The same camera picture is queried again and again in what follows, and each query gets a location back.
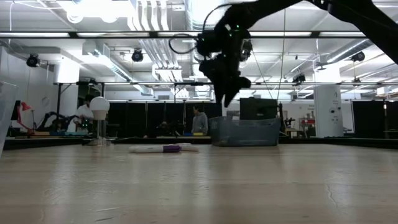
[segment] person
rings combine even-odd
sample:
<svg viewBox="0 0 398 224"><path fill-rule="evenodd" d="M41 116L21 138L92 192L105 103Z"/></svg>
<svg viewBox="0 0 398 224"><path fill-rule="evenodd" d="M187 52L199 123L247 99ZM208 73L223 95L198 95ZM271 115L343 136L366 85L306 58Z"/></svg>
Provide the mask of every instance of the person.
<svg viewBox="0 0 398 224"><path fill-rule="evenodd" d="M94 96L93 95L86 95L85 97L85 104L82 106L79 106L79 108L76 110L75 115L78 116L79 118L75 118L73 122L76 124L77 131L82 131L82 132L87 132L87 128L82 127L81 125L83 124L84 120L88 120L90 123L93 122L94 119L94 114L90 110L90 102L93 100Z"/></svg>
<svg viewBox="0 0 398 224"><path fill-rule="evenodd" d="M203 133L203 135L207 135L209 127L205 112L198 107L194 107L193 114L195 116L192 121L192 133Z"/></svg>

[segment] round lamp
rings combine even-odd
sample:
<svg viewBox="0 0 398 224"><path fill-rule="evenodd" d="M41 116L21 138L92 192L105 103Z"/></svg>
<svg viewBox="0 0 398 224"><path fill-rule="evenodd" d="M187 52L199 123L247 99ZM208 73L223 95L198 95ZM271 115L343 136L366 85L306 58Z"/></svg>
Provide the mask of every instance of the round lamp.
<svg viewBox="0 0 398 224"><path fill-rule="evenodd" d="M95 120L105 120L109 107L109 101L102 96L97 96L90 102L90 110L92 110Z"/></svg>

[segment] white pillar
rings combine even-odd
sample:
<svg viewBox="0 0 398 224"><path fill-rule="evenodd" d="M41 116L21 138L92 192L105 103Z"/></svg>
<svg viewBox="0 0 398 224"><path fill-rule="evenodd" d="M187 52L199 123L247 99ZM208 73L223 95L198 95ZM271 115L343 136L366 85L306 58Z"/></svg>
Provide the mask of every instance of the white pillar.
<svg viewBox="0 0 398 224"><path fill-rule="evenodd" d="M76 62L65 58L60 65L55 66L54 81L57 83L75 83L79 81L80 66ZM79 86L71 85L62 94L60 100L60 114L72 116L76 113ZM68 128L69 132L76 130L75 123L71 122Z"/></svg>
<svg viewBox="0 0 398 224"><path fill-rule="evenodd" d="M325 70L314 73L315 82L341 82L338 65L329 65ZM341 137L343 114L341 112L341 91L339 85L320 85L314 88L315 127L318 138Z"/></svg>

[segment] white shirt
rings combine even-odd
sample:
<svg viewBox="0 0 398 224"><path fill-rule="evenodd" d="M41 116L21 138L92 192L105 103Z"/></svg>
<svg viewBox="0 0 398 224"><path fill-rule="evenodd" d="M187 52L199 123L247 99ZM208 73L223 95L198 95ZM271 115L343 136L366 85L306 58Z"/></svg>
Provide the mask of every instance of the white shirt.
<svg viewBox="0 0 398 224"><path fill-rule="evenodd" d="M75 115L78 117L83 116L83 117L89 118L89 119L94 118L93 112L90 110L90 108L86 104L84 104L83 106L79 106L79 108L77 108L77 110L76 110ZM81 124L80 118L75 118L73 120L78 121ZM78 128L78 131L86 131L86 129Z"/></svg>

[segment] table surface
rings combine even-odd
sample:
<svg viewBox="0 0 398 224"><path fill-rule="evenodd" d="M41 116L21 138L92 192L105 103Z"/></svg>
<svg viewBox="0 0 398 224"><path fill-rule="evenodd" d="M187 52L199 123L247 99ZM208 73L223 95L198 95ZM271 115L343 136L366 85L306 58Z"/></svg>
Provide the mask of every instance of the table surface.
<svg viewBox="0 0 398 224"><path fill-rule="evenodd" d="M4 151L1 223L398 222L398 151L129 146Z"/></svg>

